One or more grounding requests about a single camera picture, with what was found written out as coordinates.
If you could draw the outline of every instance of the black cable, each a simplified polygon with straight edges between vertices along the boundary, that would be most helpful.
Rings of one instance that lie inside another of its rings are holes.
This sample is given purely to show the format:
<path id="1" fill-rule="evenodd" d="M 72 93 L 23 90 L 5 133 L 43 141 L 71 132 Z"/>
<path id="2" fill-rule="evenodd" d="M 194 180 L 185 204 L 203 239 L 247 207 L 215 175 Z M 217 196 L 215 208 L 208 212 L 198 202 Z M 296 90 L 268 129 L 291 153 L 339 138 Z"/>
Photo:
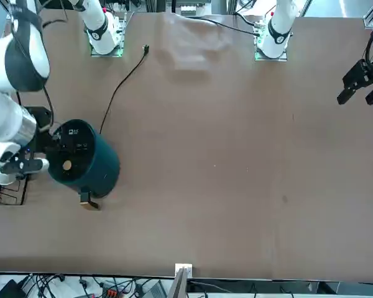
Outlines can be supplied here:
<path id="1" fill-rule="evenodd" d="M 130 285 L 130 284 L 132 284 L 133 282 L 134 282 L 134 278 L 131 279 L 130 281 L 123 281 L 123 282 L 120 282 L 119 284 L 115 284 L 115 285 L 109 287 L 107 290 L 114 289 L 114 288 L 117 287 L 117 286 L 121 286 L 122 284 L 127 283 L 127 285 L 126 285 L 126 286 L 123 288 L 123 290 L 122 290 L 123 294 L 127 294 L 126 292 L 124 292 L 124 290 L 125 290 L 125 289 Z"/>
<path id="2" fill-rule="evenodd" d="M 274 6 L 272 6 L 270 9 L 269 9 L 269 11 L 267 11 L 265 14 L 264 14 L 264 17 L 272 10 L 272 9 L 274 9 L 275 8 L 275 6 L 276 6 L 276 4 L 274 5 Z"/>
<path id="3" fill-rule="evenodd" d="M 88 293 L 87 293 L 87 290 L 86 290 L 87 282 L 84 279 L 82 279 L 81 276 L 80 276 L 80 279 L 79 279 L 79 283 L 80 283 L 81 287 L 83 288 L 83 290 L 86 294 L 86 297 L 88 297 Z"/>
<path id="4" fill-rule="evenodd" d="M 142 291 L 144 291 L 144 285 L 146 285 L 149 281 L 153 280 L 153 278 L 148 278 L 146 281 L 144 281 L 140 286 L 140 288 L 142 289 Z M 132 296 L 135 296 L 137 294 L 137 283 L 136 283 L 136 289 L 134 291 L 134 293 L 132 293 L 132 295 L 129 297 L 129 298 L 132 298 Z"/>
<path id="5" fill-rule="evenodd" d="M 94 276 L 92 276 L 92 278 L 97 283 L 97 285 L 99 285 L 99 287 L 103 287 L 104 286 L 104 284 L 102 282 L 98 282 L 97 279 Z"/>
<path id="6" fill-rule="evenodd" d="M 131 292 L 131 290 L 132 290 L 132 283 L 133 282 L 136 282 L 136 279 L 131 279 L 131 282 L 129 283 L 129 284 L 127 284 L 125 287 L 124 287 L 124 289 L 123 289 L 123 291 L 122 291 L 122 293 L 123 294 L 130 294 L 130 292 Z M 127 292 L 126 291 L 126 289 L 127 289 L 127 287 L 130 285 L 130 289 L 129 289 L 129 291 Z"/>
<path id="7" fill-rule="evenodd" d="M 117 287 L 117 284 L 116 284 L 116 279 L 113 278 L 113 281 L 114 281 L 114 285 L 116 286 L 116 293 L 119 293 L 119 288 Z"/>
<path id="8" fill-rule="evenodd" d="M 54 108 L 52 107 L 50 96 L 48 95 L 45 85 L 43 85 L 43 92 L 47 98 L 48 106 L 50 107 L 51 117 L 50 117 L 50 128 L 54 125 Z"/>
<path id="9" fill-rule="evenodd" d="M 113 99 L 114 99 L 114 96 L 116 94 L 116 91 L 130 77 L 130 75 L 132 75 L 132 73 L 141 65 L 141 63 L 144 61 L 144 58 L 148 55 L 148 53 L 149 53 L 149 46 L 148 45 L 144 45 L 144 54 L 142 55 L 141 60 L 139 60 L 138 64 L 129 72 L 129 74 L 118 84 L 118 86 L 116 87 L 116 89 L 113 91 L 113 94 L 112 94 L 111 100 L 109 102 L 108 108 L 106 109 L 106 112 L 105 112 L 104 119 L 102 120 L 102 123 L 101 123 L 101 128 L 99 129 L 99 134 L 102 133 L 102 129 L 104 127 L 106 116 L 108 115 L 109 109 L 111 108 L 111 104 L 113 102 Z"/>
<path id="10" fill-rule="evenodd" d="M 19 95 L 19 92 L 17 91 L 16 92 L 16 94 L 17 94 L 17 99 L 18 99 L 18 105 L 22 105 L 22 101 L 21 101 L 21 95 Z"/>
<path id="11" fill-rule="evenodd" d="M 373 39 L 372 39 L 372 36 L 371 36 L 369 38 L 369 41 L 367 42 L 366 49 L 365 49 L 365 62 L 368 65 L 369 68 L 373 69 L 373 63 L 371 62 L 371 59 L 369 58 L 372 43 L 373 43 Z"/>
<path id="12" fill-rule="evenodd" d="M 254 282 L 252 282 L 252 284 L 251 284 L 251 288 L 250 288 L 249 293 L 251 293 L 251 291 L 253 291 L 253 290 L 254 290 L 254 298 L 256 298 L 258 292 L 257 292 L 257 289 L 256 289 L 256 284 Z"/>
<path id="13" fill-rule="evenodd" d="M 42 292 L 44 293 L 44 290 L 47 288 L 48 292 L 50 293 L 51 298 L 55 298 L 54 294 L 52 294 L 49 282 L 52 281 L 55 278 L 55 276 L 52 276 L 51 279 L 49 277 L 43 276 L 42 279 L 40 279 L 43 283 Z"/>
<path id="14" fill-rule="evenodd" d="M 29 296 L 30 292 L 32 292 L 32 289 L 34 288 L 34 286 L 36 286 L 36 284 L 37 284 L 37 277 L 36 277 L 36 282 L 30 287 L 29 291 L 27 291 L 25 298 Z"/>
<path id="15" fill-rule="evenodd" d="M 238 12 L 240 12 L 242 9 L 244 9 L 244 8 L 246 8 L 251 2 L 253 2 L 254 1 L 254 3 L 252 4 L 252 6 L 251 6 L 251 8 L 253 8 L 253 6 L 254 6 L 254 4 L 257 2 L 257 0 L 250 0 L 249 2 L 247 2 L 245 5 L 243 5 L 241 8 L 239 8 L 238 10 L 237 10 L 237 12 L 235 12 L 235 14 L 237 14 Z"/>
<path id="16" fill-rule="evenodd" d="M 247 25 L 255 27 L 255 23 L 249 22 L 244 16 L 242 16 L 240 13 L 235 12 L 235 16 L 238 16 L 242 19 L 243 22 L 245 22 Z"/>
<path id="17" fill-rule="evenodd" d="M 209 298 L 209 295 L 207 294 L 206 290 L 204 289 L 204 287 L 202 287 L 201 285 L 199 284 L 193 284 L 194 286 L 198 287 L 199 289 L 201 289 L 203 291 L 203 293 L 205 293 L 205 298 Z"/>
<path id="18" fill-rule="evenodd" d="M 232 293 L 230 290 L 224 289 L 223 287 L 216 286 L 215 284 L 208 284 L 207 282 L 200 282 L 200 281 L 190 281 L 191 284 L 201 285 L 201 286 L 208 286 L 208 287 L 215 287 L 223 292 Z"/>
<path id="19" fill-rule="evenodd" d="M 8 13 L 9 11 L 8 11 L 7 6 L 3 2 L 1 2 L 1 0 L 0 0 L 0 4 L 1 4 L 2 8 Z"/>
<path id="20" fill-rule="evenodd" d="M 291 291 L 289 291 L 289 292 L 285 291 L 285 289 L 282 286 L 280 286 L 279 288 L 280 288 L 281 293 L 290 294 L 292 296 L 292 298 L 294 298 L 294 295 Z"/>
<path id="21" fill-rule="evenodd" d="M 89 297 L 88 293 L 87 293 L 87 290 L 84 287 L 83 287 L 83 290 L 85 290 L 86 297 Z"/>
<path id="22" fill-rule="evenodd" d="M 172 13 L 175 13 L 175 6 L 177 5 L 177 0 L 172 0 Z"/>
<path id="23" fill-rule="evenodd" d="M 54 23 L 66 23 L 66 20 L 62 19 L 56 19 L 56 20 L 48 20 L 43 23 L 43 29 L 46 28 L 48 25 L 54 24 Z"/>
<path id="24" fill-rule="evenodd" d="M 28 279 L 28 281 L 26 281 L 24 283 L 24 285 L 22 286 L 22 288 L 24 288 L 31 280 L 33 280 L 33 275 L 31 275 L 30 278 Z"/>
<path id="25" fill-rule="evenodd" d="M 238 31 L 238 32 L 242 32 L 242 33 L 246 33 L 246 34 L 250 34 L 250 35 L 254 35 L 254 36 L 260 37 L 260 34 L 258 34 L 258 33 L 241 30 L 241 29 L 238 29 L 238 28 L 235 28 L 235 27 L 230 27 L 230 26 L 225 25 L 223 23 L 217 22 L 216 20 L 205 19 L 204 17 L 192 17 L 192 19 L 207 20 L 208 22 L 211 22 L 211 23 L 216 24 L 216 25 L 223 26 L 225 28 L 229 28 L 229 29 L 232 29 L 232 30 L 235 30 L 235 31 Z"/>
<path id="26" fill-rule="evenodd" d="M 39 296 L 39 297 L 47 298 L 47 296 L 44 295 L 44 293 L 42 292 L 42 288 L 39 286 L 39 281 L 40 281 L 41 283 L 43 283 L 43 282 L 42 282 L 42 278 L 41 278 L 41 276 L 36 275 L 36 286 L 37 286 L 37 289 L 39 290 L 38 296 Z"/>

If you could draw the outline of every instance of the wire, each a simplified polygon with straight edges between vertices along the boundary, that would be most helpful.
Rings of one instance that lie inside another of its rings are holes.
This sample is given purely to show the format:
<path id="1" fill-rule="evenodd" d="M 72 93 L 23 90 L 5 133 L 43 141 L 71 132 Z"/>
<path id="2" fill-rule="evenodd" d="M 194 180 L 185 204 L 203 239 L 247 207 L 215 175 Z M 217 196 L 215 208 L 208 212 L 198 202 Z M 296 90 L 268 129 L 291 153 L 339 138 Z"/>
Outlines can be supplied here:
<path id="1" fill-rule="evenodd" d="M 370 37 L 369 41 L 367 42 L 366 49 L 365 49 L 365 62 L 369 66 L 369 68 L 373 69 L 373 63 L 371 62 L 371 59 L 369 58 L 372 43 L 373 43 L 373 39 L 372 37 Z"/>
<path id="2" fill-rule="evenodd" d="M 7 6 L 6 6 L 3 2 L 1 2 L 1 0 L 0 0 L 0 4 L 1 4 L 2 8 L 3 8 L 7 13 L 9 13 Z"/>
<path id="3" fill-rule="evenodd" d="M 204 296 L 200 296 L 199 298 L 202 298 L 202 297 L 204 297 L 204 298 L 209 298 L 209 295 L 207 294 L 207 292 L 206 292 L 206 290 L 204 289 L 204 287 L 202 287 L 202 286 L 199 285 L 199 284 L 195 284 L 195 286 L 198 287 L 199 289 L 201 289 L 201 290 L 203 291 L 203 293 L 205 293 Z"/>
<path id="4" fill-rule="evenodd" d="M 140 288 L 142 289 L 142 292 L 144 291 L 144 285 L 146 285 L 149 281 L 153 280 L 153 278 L 148 278 L 146 281 L 144 281 L 141 285 Z M 137 283 L 136 283 L 136 289 L 134 293 L 129 298 L 132 298 L 132 296 L 135 296 L 137 294 Z"/>
<path id="5" fill-rule="evenodd" d="M 274 6 L 272 6 L 270 9 L 269 9 L 269 11 L 267 11 L 265 14 L 264 14 L 264 17 L 272 10 L 272 9 L 274 9 L 275 8 L 275 6 L 276 6 L 276 4 L 274 5 Z"/>
<path id="6" fill-rule="evenodd" d="M 83 288 L 83 290 L 85 290 L 86 297 L 89 297 L 88 293 L 87 293 L 87 290 L 85 289 L 85 287 L 82 286 L 82 288 Z"/>
<path id="7" fill-rule="evenodd" d="M 17 91 L 16 92 L 16 94 L 17 94 L 17 99 L 18 99 L 18 105 L 22 105 L 22 101 L 21 101 L 21 95 L 19 95 L 19 92 Z"/>
<path id="8" fill-rule="evenodd" d="M 101 284 L 100 282 L 98 282 L 97 279 L 96 279 L 94 276 L 92 276 L 92 278 L 93 278 L 94 281 L 97 283 L 97 285 L 99 285 L 99 287 L 102 287 L 102 284 Z"/>
<path id="9" fill-rule="evenodd" d="M 242 16 L 242 15 L 241 15 L 240 13 L 238 13 L 238 12 L 235 12 L 235 16 L 240 17 L 240 18 L 243 20 L 243 22 L 245 22 L 247 25 L 250 25 L 250 26 L 252 26 L 252 27 L 255 27 L 255 26 L 256 26 L 255 23 L 249 22 L 248 20 L 246 20 L 246 18 L 245 18 L 244 16 Z"/>
<path id="10" fill-rule="evenodd" d="M 251 291 L 253 291 L 253 290 L 254 290 L 254 298 L 256 298 L 258 292 L 257 292 L 257 289 L 256 289 L 256 284 L 254 282 L 251 284 L 251 288 L 250 288 L 249 293 L 251 293 Z"/>
<path id="11" fill-rule="evenodd" d="M 127 26 L 129 25 L 130 20 L 131 20 L 132 16 L 133 16 L 135 13 L 136 13 L 135 11 L 133 11 L 133 12 L 131 13 L 131 16 L 130 16 L 129 20 L 127 21 L 126 26 L 124 27 L 125 29 L 126 29 Z"/>
<path id="12" fill-rule="evenodd" d="M 33 275 L 23 284 L 22 289 L 33 279 Z"/>
<path id="13" fill-rule="evenodd" d="M 208 287 L 215 287 L 219 290 L 222 290 L 223 292 L 232 293 L 230 290 L 224 289 L 223 287 L 216 286 L 215 284 L 207 284 L 205 282 L 199 282 L 199 281 L 190 281 L 191 284 L 199 284 L 201 286 L 208 286 Z"/>
<path id="14" fill-rule="evenodd" d="M 280 288 L 280 292 L 281 293 L 290 294 L 290 295 L 292 295 L 292 298 L 294 298 L 294 295 L 293 295 L 293 293 L 291 291 L 289 291 L 289 292 L 285 291 L 285 289 L 282 286 L 280 286 L 279 288 Z"/>
<path id="15" fill-rule="evenodd" d="M 48 292 L 50 293 L 51 298 L 55 298 L 55 296 L 54 294 L 52 294 L 49 282 L 52 281 L 54 278 L 56 278 L 56 276 L 52 276 L 51 279 L 48 279 L 48 276 L 46 277 L 43 276 L 43 278 L 41 279 L 41 281 L 43 282 L 42 292 L 44 293 L 44 290 L 47 288 Z"/>
<path id="16" fill-rule="evenodd" d="M 216 25 L 223 26 L 225 28 L 229 28 L 229 29 L 232 29 L 232 30 L 235 30 L 235 31 L 238 31 L 238 32 L 242 32 L 242 33 L 246 33 L 246 34 L 250 34 L 250 35 L 254 35 L 254 36 L 260 37 L 260 34 L 258 34 L 258 33 L 241 30 L 241 29 L 238 29 L 238 28 L 235 28 L 235 27 L 230 27 L 230 26 L 225 25 L 223 23 L 217 22 L 216 20 L 205 19 L 204 17 L 192 17 L 192 19 L 207 20 L 208 22 L 211 22 L 211 23 L 216 24 Z"/>
<path id="17" fill-rule="evenodd" d="M 250 0 L 249 2 L 247 2 L 245 5 L 243 5 L 241 8 L 239 8 L 238 10 L 237 10 L 237 12 L 235 12 L 235 14 L 237 14 L 238 12 L 240 12 L 242 9 L 244 9 L 244 8 L 246 8 L 251 2 L 253 2 L 254 1 L 254 3 L 252 4 L 252 6 L 251 6 L 251 8 L 253 8 L 253 6 L 254 6 L 254 4 L 257 2 L 257 0 Z"/>
<path id="18" fill-rule="evenodd" d="M 43 23 L 43 29 L 46 28 L 48 25 L 54 24 L 54 23 L 66 23 L 66 20 L 57 19 L 57 20 L 48 20 Z"/>
<path id="19" fill-rule="evenodd" d="M 68 14 L 67 14 L 67 11 L 65 10 L 65 6 L 63 6 L 63 1 L 60 0 L 60 3 L 61 3 L 62 11 L 65 14 L 65 17 L 67 18 L 67 22 L 68 22 L 69 21 Z"/>
<path id="20" fill-rule="evenodd" d="M 36 277 L 36 282 L 30 287 L 29 291 L 27 291 L 25 298 L 29 296 L 30 292 L 32 292 L 32 289 L 34 288 L 34 286 L 36 286 L 36 284 L 37 284 L 37 277 Z"/>
<path id="21" fill-rule="evenodd" d="M 44 297 L 44 298 L 47 298 L 46 295 L 44 295 L 44 292 L 42 291 L 42 288 L 39 286 L 39 281 L 41 282 L 42 279 L 39 275 L 36 276 L 36 283 L 37 283 L 37 289 L 39 290 L 39 294 Z"/>
<path id="22" fill-rule="evenodd" d="M 40 12 L 46 8 L 47 5 L 49 5 L 53 0 L 48 0 L 47 2 L 45 2 L 41 7 L 40 9 L 37 11 L 37 14 L 40 14 Z"/>
<path id="23" fill-rule="evenodd" d="M 132 75 L 132 73 L 135 72 L 135 70 L 141 65 L 141 63 L 144 61 L 144 58 L 148 55 L 148 53 L 149 53 L 149 46 L 148 45 L 144 45 L 144 54 L 142 55 L 141 60 L 139 60 L 138 64 L 129 72 L 129 74 L 118 84 L 118 86 L 116 87 L 116 89 L 113 91 L 113 94 L 112 94 L 111 100 L 109 102 L 108 108 L 106 109 L 106 112 L 105 112 L 104 119 L 102 120 L 102 123 L 101 123 L 101 128 L 99 129 L 99 134 L 102 133 L 102 129 L 104 127 L 106 116 L 108 115 L 109 109 L 111 108 L 111 104 L 113 102 L 113 99 L 114 99 L 114 96 L 116 94 L 116 91 L 118 91 L 118 89 L 120 88 L 120 86 L 122 86 L 122 84 L 130 77 L 130 75 Z"/>
<path id="24" fill-rule="evenodd" d="M 116 284 L 116 279 L 113 278 L 113 281 L 114 281 L 114 285 L 116 286 L 116 293 L 119 293 L 119 288 L 117 287 L 117 284 Z"/>
<path id="25" fill-rule="evenodd" d="M 50 96 L 48 95 L 47 89 L 43 85 L 43 92 L 45 94 L 45 97 L 47 98 L 48 106 L 50 107 L 51 112 L 51 118 L 50 118 L 50 127 L 54 125 L 54 108 L 52 107 Z"/>

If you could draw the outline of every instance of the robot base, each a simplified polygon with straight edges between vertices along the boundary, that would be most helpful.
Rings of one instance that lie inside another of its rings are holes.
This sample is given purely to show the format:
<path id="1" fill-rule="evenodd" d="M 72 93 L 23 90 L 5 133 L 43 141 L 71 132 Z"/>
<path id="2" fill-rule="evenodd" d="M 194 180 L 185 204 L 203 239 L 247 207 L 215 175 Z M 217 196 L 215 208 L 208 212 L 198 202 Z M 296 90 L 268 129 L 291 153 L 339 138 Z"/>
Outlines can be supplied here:
<path id="1" fill-rule="evenodd" d="M 120 18 L 118 16 L 108 16 L 109 25 L 113 24 L 116 30 L 111 32 L 112 38 L 116 44 L 114 49 L 107 54 L 100 54 L 94 49 L 94 41 L 92 41 L 90 37 L 90 44 L 91 44 L 91 56 L 92 57 L 122 57 L 124 51 L 124 36 L 126 33 L 126 26 L 127 23 L 127 13 L 124 14 L 124 18 Z"/>

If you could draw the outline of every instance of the power cord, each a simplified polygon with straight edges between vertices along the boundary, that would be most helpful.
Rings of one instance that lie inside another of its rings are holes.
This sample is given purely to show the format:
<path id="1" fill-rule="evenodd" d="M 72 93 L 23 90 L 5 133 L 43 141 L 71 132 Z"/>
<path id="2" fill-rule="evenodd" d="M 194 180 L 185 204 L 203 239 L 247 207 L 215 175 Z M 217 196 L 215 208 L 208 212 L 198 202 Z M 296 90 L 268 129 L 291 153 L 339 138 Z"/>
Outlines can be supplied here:
<path id="1" fill-rule="evenodd" d="M 204 287 L 202 287 L 201 285 L 199 285 L 199 284 L 194 284 L 196 287 L 198 287 L 199 289 L 201 289 L 202 290 L 202 292 L 203 293 L 205 293 L 205 295 L 204 296 L 200 296 L 199 298 L 209 298 L 209 295 L 207 294 L 207 292 L 206 292 L 206 290 L 204 289 Z"/>
<path id="2" fill-rule="evenodd" d="M 280 289 L 281 293 L 290 294 L 292 296 L 292 298 L 294 298 L 294 294 L 291 291 L 285 291 L 285 289 L 282 286 L 280 286 L 279 289 Z"/>
<path id="3" fill-rule="evenodd" d="M 141 60 L 139 60 L 138 64 L 129 72 L 129 74 L 118 84 L 116 89 L 113 91 L 113 94 L 112 94 L 111 100 L 109 102 L 108 108 L 106 109 L 106 112 L 105 112 L 104 119 L 102 120 L 102 123 L 101 123 L 101 128 L 99 129 L 99 134 L 102 133 L 102 129 L 104 127 L 106 116 L 108 116 L 108 112 L 109 112 L 109 109 L 111 108 L 111 104 L 113 102 L 113 99 L 114 99 L 114 96 L 115 96 L 116 92 L 118 91 L 120 86 L 122 86 L 122 84 L 130 77 L 130 75 L 132 75 L 132 73 L 135 72 L 135 70 L 142 64 L 142 62 L 144 61 L 144 58 L 148 55 L 148 53 L 149 53 L 149 45 L 144 45 L 144 54 L 142 55 Z"/>
<path id="4" fill-rule="evenodd" d="M 246 33 L 246 34 L 253 35 L 253 36 L 256 36 L 256 37 L 260 37 L 260 34 L 258 34 L 258 33 L 249 32 L 249 31 L 241 30 L 241 29 L 238 29 L 238 28 L 235 28 L 235 27 L 231 27 L 231 26 L 225 25 L 223 23 L 217 22 L 216 20 L 206 19 L 205 17 L 191 17 L 191 19 L 206 20 L 208 22 L 211 22 L 211 23 L 216 24 L 216 25 L 223 26 L 223 27 L 228 28 L 228 29 L 232 29 L 232 30 L 235 30 L 235 31 L 238 31 L 238 32 L 242 32 L 242 33 Z"/>
<path id="5" fill-rule="evenodd" d="M 3 2 L 1 2 L 1 0 L 0 0 L 0 5 L 2 6 L 2 8 L 8 13 L 8 8 L 7 8 L 7 6 L 3 3 Z"/>
<path id="6" fill-rule="evenodd" d="M 232 293 L 230 290 L 224 289 L 223 287 L 216 286 L 215 284 L 207 284 L 205 282 L 199 282 L 199 281 L 190 281 L 191 284 L 200 285 L 200 286 L 208 286 L 208 287 L 215 287 L 216 289 L 219 289 L 226 293 Z"/>
<path id="7" fill-rule="evenodd" d="M 87 282 L 84 279 L 82 279 L 81 276 L 80 276 L 80 279 L 79 279 L 79 284 L 81 284 L 81 286 L 82 286 L 82 288 L 83 288 L 83 290 L 86 294 L 86 297 L 88 297 L 88 293 L 87 293 L 87 290 L 86 290 L 87 289 Z"/>
<path id="8" fill-rule="evenodd" d="M 40 280 L 41 280 L 42 283 L 43 283 L 43 287 L 41 288 L 43 294 L 44 294 L 44 290 L 47 288 L 48 292 L 50 293 L 51 298 L 55 298 L 54 294 L 53 294 L 52 291 L 51 291 L 50 285 L 49 285 L 49 282 L 50 282 L 51 280 L 53 280 L 53 279 L 54 279 L 54 277 L 51 277 L 51 279 L 48 280 L 48 277 L 47 277 L 47 276 L 43 276 L 42 278 L 40 278 Z"/>
<path id="9" fill-rule="evenodd" d="M 251 288 L 250 288 L 249 293 L 251 293 L 253 290 L 254 290 L 254 298 L 256 298 L 256 296 L 258 294 L 258 291 L 256 289 L 256 284 L 254 282 L 252 282 L 252 284 L 251 284 Z"/>
<path id="10" fill-rule="evenodd" d="M 369 38 L 369 41 L 367 42 L 367 45 L 366 45 L 366 49 L 365 49 L 365 62 L 366 64 L 368 65 L 369 68 L 372 68 L 373 69 L 373 63 L 372 63 L 372 59 L 369 58 L 369 55 L 370 55 L 370 52 L 371 52 L 371 47 L 372 47 L 372 44 L 373 44 L 373 38 L 372 36 Z"/>
<path id="11" fill-rule="evenodd" d="M 235 16 L 237 17 L 240 17 L 242 19 L 243 22 L 245 22 L 247 25 L 251 26 L 251 27 L 255 27 L 255 23 L 252 23 L 252 22 L 249 22 L 248 20 L 246 20 L 246 18 L 244 16 L 242 16 L 240 13 L 238 12 L 235 12 Z"/>
<path id="12" fill-rule="evenodd" d="M 137 286 L 141 289 L 142 292 L 144 292 L 144 285 L 146 285 L 151 280 L 153 280 L 153 278 L 148 278 L 141 285 L 137 285 L 137 283 L 136 283 L 136 289 L 135 289 L 134 293 L 132 293 L 132 295 L 129 298 L 132 298 L 133 296 L 136 296 L 136 294 L 138 293 Z"/>
<path id="13" fill-rule="evenodd" d="M 276 4 L 274 5 L 274 6 L 272 6 L 265 14 L 264 14 L 264 17 L 272 10 L 272 9 L 274 9 L 275 8 L 275 6 L 276 6 Z"/>
<path id="14" fill-rule="evenodd" d="M 257 2 L 257 0 L 250 0 L 249 2 L 247 2 L 245 5 L 243 5 L 241 8 L 239 8 L 237 10 L 237 12 L 235 12 L 235 14 L 237 14 L 238 12 L 240 12 L 241 10 L 243 10 L 244 8 L 246 8 L 251 2 L 254 2 L 251 6 L 251 8 L 253 8 L 254 4 Z"/>

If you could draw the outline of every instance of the tabletop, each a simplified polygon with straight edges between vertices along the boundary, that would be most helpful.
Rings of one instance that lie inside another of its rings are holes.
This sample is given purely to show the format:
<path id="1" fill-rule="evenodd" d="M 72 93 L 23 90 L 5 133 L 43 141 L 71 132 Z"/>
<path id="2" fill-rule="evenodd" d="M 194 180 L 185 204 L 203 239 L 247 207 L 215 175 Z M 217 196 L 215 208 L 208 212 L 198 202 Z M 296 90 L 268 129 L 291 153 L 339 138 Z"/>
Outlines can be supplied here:
<path id="1" fill-rule="evenodd" d="M 204 278 L 373 282 L 373 106 L 368 90 L 336 101 L 362 20 L 297 19 L 281 63 L 254 61 L 250 35 L 169 13 L 134 14 L 124 56 L 92 58 L 68 16 L 44 30 L 56 122 L 98 130 L 150 45 L 103 129 L 121 174 L 97 212 L 35 177 L 24 206 L 0 206 L 0 271 L 173 276 L 191 263 Z"/>

